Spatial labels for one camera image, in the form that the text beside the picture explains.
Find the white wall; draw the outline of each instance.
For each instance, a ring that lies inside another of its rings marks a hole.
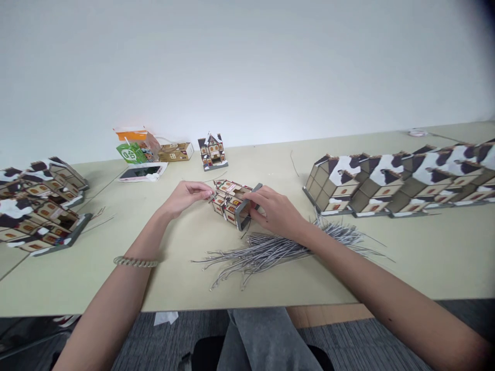
[[[0,166],[488,120],[494,45],[470,0],[4,0]]]

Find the forearm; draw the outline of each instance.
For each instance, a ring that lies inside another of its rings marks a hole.
[[[125,257],[155,260],[170,220],[166,213],[157,211]],[[111,369],[141,310],[150,272],[151,268],[114,268],[74,329],[55,371]]]
[[[480,367],[489,344],[396,276],[311,228],[303,243],[373,315],[434,369]]]

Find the green packaging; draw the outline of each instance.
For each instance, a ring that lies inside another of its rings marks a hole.
[[[137,143],[123,143],[117,147],[117,151],[119,151],[120,155],[128,163],[138,164],[148,162],[148,159]]]

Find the gray carpet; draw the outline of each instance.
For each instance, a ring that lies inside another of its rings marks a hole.
[[[495,300],[449,300],[445,308],[493,342]],[[154,313],[143,313],[134,324],[115,361],[113,370],[176,370],[181,357],[192,351],[194,344],[207,336],[224,335],[226,311],[181,312],[170,325],[153,326]],[[0,319],[0,334],[12,324]],[[53,330],[46,318],[28,318],[13,333],[39,336]],[[303,339],[326,351],[335,370],[430,370],[406,346],[375,319],[300,330]],[[60,351],[64,341],[54,340],[10,359],[0,361],[1,370],[47,371],[52,354]]]

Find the phone screen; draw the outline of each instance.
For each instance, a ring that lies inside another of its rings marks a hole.
[[[158,170],[160,170],[159,166],[151,166],[151,167],[143,167],[143,168],[136,168],[136,169],[129,169],[127,170],[122,176],[122,178],[137,178],[137,177],[142,177],[146,176],[147,174],[154,174]]]

